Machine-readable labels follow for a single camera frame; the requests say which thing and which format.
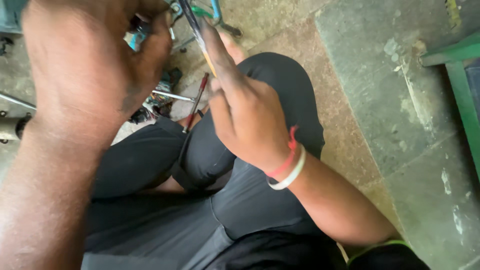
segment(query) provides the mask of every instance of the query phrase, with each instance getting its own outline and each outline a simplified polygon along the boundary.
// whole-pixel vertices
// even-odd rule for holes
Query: forearm
[[[12,269],[80,267],[82,218],[105,146],[50,131],[28,124],[0,189],[0,261]]]
[[[289,189],[317,226],[338,242],[368,245],[396,234],[394,226],[359,190],[310,154]]]

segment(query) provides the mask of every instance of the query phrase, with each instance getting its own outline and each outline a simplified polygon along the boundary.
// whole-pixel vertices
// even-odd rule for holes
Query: bracelet
[[[290,164],[293,161],[293,158],[295,157],[295,149],[297,148],[297,141],[295,140],[295,131],[298,129],[298,126],[293,126],[290,128],[290,141],[288,142],[288,148],[291,149],[290,154],[288,155],[287,160],[280,166],[278,167],[275,171],[273,172],[266,172],[265,174],[269,177],[274,178],[284,170],[286,170]]]
[[[303,166],[305,165],[305,160],[307,159],[307,151],[305,150],[305,147],[303,145],[300,145],[301,149],[301,154],[300,154],[300,159],[298,164],[295,166],[293,171],[290,173],[289,176],[287,176],[283,181],[277,183],[277,184],[272,184],[270,182],[270,179],[267,178],[267,183],[268,185],[275,190],[282,190],[287,188],[295,179],[297,179],[298,175],[303,169]]]

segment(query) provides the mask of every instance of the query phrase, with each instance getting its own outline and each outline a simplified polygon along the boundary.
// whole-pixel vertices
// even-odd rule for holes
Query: bolt
[[[172,9],[175,11],[175,13],[180,11],[180,8],[177,5],[172,5]]]

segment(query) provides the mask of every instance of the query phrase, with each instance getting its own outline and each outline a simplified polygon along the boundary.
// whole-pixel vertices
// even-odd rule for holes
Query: green metal frame
[[[473,162],[480,178],[480,120],[473,101],[463,61],[480,57],[480,32],[446,48],[421,57],[423,66],[445,64],[452,84]]]
[[[451,46],[426,53],[421,60],[422,65],[428,67],[478,57],[480,57],[480,32]]]

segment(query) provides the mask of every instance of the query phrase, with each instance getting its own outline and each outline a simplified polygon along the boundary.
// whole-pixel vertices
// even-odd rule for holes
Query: red thread bracelet
[[[275,176],[286,170],[288,166],[292,163],[293,158],[295,157],[295,150],[297,149],[297,141],[295,140],[295,131],[297,131],[297,129],[297,125],[290,128],[290,141],[288,142],[288,148],[290,148],[291,151],[288,155],[287,160],[273,172],[265,173],[268,177],[274,178]]]

